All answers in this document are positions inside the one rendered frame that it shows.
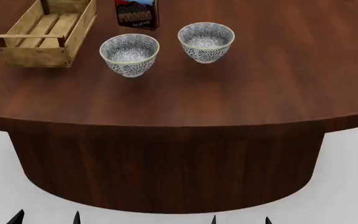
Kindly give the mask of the white floral patterned bowl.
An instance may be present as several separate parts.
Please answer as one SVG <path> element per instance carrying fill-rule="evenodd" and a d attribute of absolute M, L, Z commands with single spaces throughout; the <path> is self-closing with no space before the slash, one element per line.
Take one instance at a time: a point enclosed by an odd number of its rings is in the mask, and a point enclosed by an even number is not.
<path fill-rule="evenodd" d="M 153 37 L 124 34 L 103 42 L 99 54 L 111 70 L 126 78 L 135 78 L 151 68 L 159 50 L 160 44 Z"/>
<path fill-rule="evenodd" d="M 214 63 L 225 55 L 234 39 L 232 29 L 213 22 L 189 24 L 178 31 L 178 40 L 185 53 L 203 64 Z"/>

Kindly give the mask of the dark wooden table pedestal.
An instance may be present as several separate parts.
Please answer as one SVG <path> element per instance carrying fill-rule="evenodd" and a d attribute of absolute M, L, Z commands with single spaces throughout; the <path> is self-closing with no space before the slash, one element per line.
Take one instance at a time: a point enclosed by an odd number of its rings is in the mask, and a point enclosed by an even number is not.
<path fill-rule="evenodd" d="M 294 194 L 311 180 L 324 138 L 32 126 L 8 134 L 38 188 L 83 205 L 162 214 L 238 210 Z"/>

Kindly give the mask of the wooden slatted crate tray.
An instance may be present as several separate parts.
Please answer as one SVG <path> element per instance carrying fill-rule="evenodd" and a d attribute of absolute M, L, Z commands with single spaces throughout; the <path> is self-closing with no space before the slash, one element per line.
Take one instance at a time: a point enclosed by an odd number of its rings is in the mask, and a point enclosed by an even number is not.
<path fill-rule="evenodd" d="M 4 62 L 18 67 L 70 67 L 96 17 L 96 0 L 35 0 L 0 35 Z"/>

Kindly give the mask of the chocolate pudding box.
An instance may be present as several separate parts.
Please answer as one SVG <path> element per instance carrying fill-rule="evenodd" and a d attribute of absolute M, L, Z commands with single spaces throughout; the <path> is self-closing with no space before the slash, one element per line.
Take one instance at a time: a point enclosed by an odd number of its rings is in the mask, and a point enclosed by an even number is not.
<path fill-rule="evenodd" d="M 158 0 L 114 0 L 119 26 L 155 30 L 159 27 Z"/>

